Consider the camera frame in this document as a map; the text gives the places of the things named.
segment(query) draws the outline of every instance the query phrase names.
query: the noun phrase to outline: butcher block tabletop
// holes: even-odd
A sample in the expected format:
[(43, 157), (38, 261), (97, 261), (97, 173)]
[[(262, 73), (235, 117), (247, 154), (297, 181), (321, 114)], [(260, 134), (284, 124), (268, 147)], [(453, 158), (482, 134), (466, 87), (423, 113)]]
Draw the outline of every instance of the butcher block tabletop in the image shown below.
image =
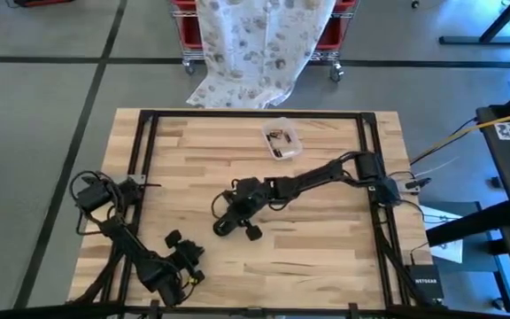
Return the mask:
[[(110, 176), (127, 174), (139, 112), (119, 109), (115, 115), (101, 167)], [(294, 159), (277, 161), (261, 134), (269, 118), (196, 115), (202, 112), (210, 111), (159, 119), (148, 183), (162, 187), (147, 188), (138, 232), (147, 248), (161, 256), (172, 252), (164, 241), (172, 230), (205, 248), (198, 267), (205, 280), (182, 307), (345, 309), (353, 302), (360, 309), (385, 309), (366, 189), (330, 183), (304, 192), (280, 212), (266, 207), (251, 219), (263, 232), (257, 241), (251, 242), (244, 229), (218, 237), (212, 228), (210, 205), (216, 195), (230, 189), (231, 180), (298, 175), (358, 151), (356, 121), (296, 119), (293, 111), (290, 119), (304, 150)], [(375, 114), (386, 171), (409, 170), (397, 113)], [(356, 175), (352, 161), (344, 168)], [(417, 202), (415, 197), (406, 198)], [(215, 210), (225, 211), (223, 200)], [(409, 263), (411, 250), (427, 242), (422, 217), (411, 205), (395, 207), (394, 214), (403, 258)], [(95, 216), (104, 217), (104, 210)], [(96, 229), (92, 224), (87, 227)], [(101, 235), (83, 239), (69, 299), (80, 296), (94, 281), (111, 245)], [(428, 246), (415, 250), (414, 259), (432, 263)], [(398, 302), (397, 277), (388, 264), (393, 299)], [(119, 277), (120, 271), (113, 282), (114, 299)], [(126, 305), (149, 306), (152, 300), (160, 297), (139, 283), (134, 269)]]

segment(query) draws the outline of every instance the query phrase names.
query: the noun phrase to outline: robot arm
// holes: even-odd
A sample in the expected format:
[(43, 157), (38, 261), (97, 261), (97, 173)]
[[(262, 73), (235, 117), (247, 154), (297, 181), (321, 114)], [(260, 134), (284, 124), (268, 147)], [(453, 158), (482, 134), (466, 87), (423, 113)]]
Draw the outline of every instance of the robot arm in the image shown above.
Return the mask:
[[(112, 259), (111, 265), (108, 262), (102, 274), (74, 303), (92, 302), (103, 287), (106, 278), (112, 275), (115, 264), (125, 255), (134, 263), (137, 277), (148, 291), (158, 292), (168, 307), (181, 304), (187, 296), (183, 291), (180, 272), (183, 269), (188, 271), (189, 282), (193, 286), (203, 281), (204, 274), (200, 270), (195, 270), (195, 266), (198, 265), (198, 258), (204, 253), (204, 248), (197, 246), (192, 241), (182, 240), (181, 233), (174, 230), (165, 238), (168, 248), (174, 249), (173, 253), (161, 257), (158, 253), (148, 250), (141, 240), (130, 231), (130, 226), (125, 223), (123, 217), (117, 214), (119, 211), (127, 209), (128, 205), (133, 205), (143, 195), (143, 186), (131, 177), (121, 183), (115, 183), (110, 177), (100, 172), (82, 172), (74, 180), (78, 176), (82, 176), (82, 180), (88, 186), (79, 191), (76, 196), (73, 195), (73, 199), (81, 214), (97, 224), (99, 228), (98, 232), (81, 234), (99, 233), (110, 238), (118, 247), (118, 254)], [(71, 194), (73, 194), (72, 184), (73, 181), (70, 187)], [(108, 218), (104, 221), (99, 221), (91, 215), (94, 210), (110, 201), (113, 202), (110, 209), (115, 209), (116, 214), (111, 217), (108, 214)]]
[[(344, 170), (344, 163), (348, 160), (355, 160), (359, 180)], [(265, 206), (281, 210), (302, 192), (332, 182), (347, 183), (353, 187), (375, 186), (379, 194), (377, 201), (384, 205), (392, 204), (398, 199), (398, 188), (393, 180), (382, 174), (380, 167), (377, 156), (372, 152), (347, 152), (302, 175), (267, 177), (263, 182), (257, 177), (238, 180), (233, 183), (234, 190), (221, 193), (229, 206), (213, 224), (213, 231), (218, 236), (226, 236), (237, 227), (245, 227), (247, 237), (257, 240), (262, 236), (261, 230), (250, 221), (255, 213)]]

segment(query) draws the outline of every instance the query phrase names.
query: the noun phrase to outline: black wheel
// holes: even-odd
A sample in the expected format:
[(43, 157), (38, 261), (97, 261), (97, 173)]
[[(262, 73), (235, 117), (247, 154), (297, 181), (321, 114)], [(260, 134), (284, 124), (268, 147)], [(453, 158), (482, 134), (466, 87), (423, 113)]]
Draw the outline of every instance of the black wheel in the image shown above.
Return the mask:
[(213, 232), (220, 237), (224, 237), (229, 235), (236, 227), (237, 224), (234, 222), (218, 220), (213, 224)]
[(182, 65), (184, 66), (184, 71), (188, 75), (193, 75), (196, 71), (196, 68), (194, 67), (194, 61), (184, 60), (182, 61)]
[(329, 69), (329, 79), (338, 83), (342, 80), (342, 75), (344, 75), (342, 66), (339, 63), (334, 63)]
[(497, 298), (491, 301), (491, 305), (497, 310), (506, 311), (505, 302), (501, 298)]
[(182, 240), (181, 232), (178, 230), (173, 230), (165, 237), (165, 243), (168, 248), (173, 248), (178, 244), (179, 241)]
[(263, 233), (261, 232), (259, 226), (248, 227), (247, 230), (245, 230), (245, 235), (247, 235), (247, 238), (249, 238), (250, 241), (254, 241), (263, 237)]

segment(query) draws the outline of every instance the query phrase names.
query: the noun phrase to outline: caster wheel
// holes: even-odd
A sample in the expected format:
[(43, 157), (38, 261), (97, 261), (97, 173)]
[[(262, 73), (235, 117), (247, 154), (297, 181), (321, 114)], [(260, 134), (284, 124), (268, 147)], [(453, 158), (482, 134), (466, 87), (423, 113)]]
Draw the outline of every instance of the caster wheel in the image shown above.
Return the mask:
[(184, 71), (188, 75), (193, 75), (196, 72), (196, 68), (194, 67), (194, 62), (192, 61), (182, 61), (182, 65), (184, 66)]
[(263, 233), (258, 226), (248, 227), (245, 230), (245, 235), (247, 235), (247, 238), (249, 238), (250, 241), (254, 241), (263, 237)]
[(182, 240), (181, 232), (178, 230), (173, 230), (165, 237), (165, 243), (168, 248), (173, 248), (178, 244), (179, 241)]
[(496, 308), (497, 310), (502, 310), (502, 311), (506, 311), (505, 310), (505, 302), (503, 302), (503, 300), (501, 298), (497, 298), (497, 299), (494, 299), (491, 301), (491, 305)]
[(340, 82), (342, 80), (342, 75), (344, 75), (344, 70), (342, 70), (342, 66), (339, 63), (335, 63), (329, 69), (329, 79), (333, 82)]

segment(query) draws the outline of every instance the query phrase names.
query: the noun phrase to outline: yellow cable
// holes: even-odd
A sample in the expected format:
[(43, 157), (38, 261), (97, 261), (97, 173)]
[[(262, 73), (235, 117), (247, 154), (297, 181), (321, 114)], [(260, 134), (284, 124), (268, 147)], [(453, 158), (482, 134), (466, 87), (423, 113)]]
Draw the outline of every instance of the yellow cable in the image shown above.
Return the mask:
[(469, 127), (469, 128), (464, 128), (460, 131), (458, 131), (456, 134), (452, 134), (450, 136), (448, 136), (447, 138), (443, 139), (442, 141), (432, 145), (432, 147), (430, 147), (429, 149), (427, 149), (426, 151), (422, 152), (420, 155), (418, 155), (417, 157), (415, 157), (414, 159), (411, 160), (411, 163), (414, 163), (415, 161), (419, 160), (420, 158), (422, 158), (424, 155), (428, 154), (429, 152), (432, 152), (434, 151), (435, 149), (441, 147), (442, 145), (460, 137), (460, 136), (463, 136), (464, 134), (466, 133), (469, 133), (471, 131), (474, 131), (476, 129), (479, 129), (479, 128), (487, 128), (488, 126), (491, 126), (493, 124), (497, 124), (497, 123), (500, 123), (500, 122), (504, 122), (504, 121), (510, 121), (510, 115), (509, 116), (506, 116), (504, 118), (500, 118), (500, 119), (496, 119), (496, 120), (493, 120), (493, 121), (488, 121), (488, 122), (485, 122), (485, 123), (481, 123), (481, 124), (478, 124), (478, 125), (475, 125), (473, 127)]

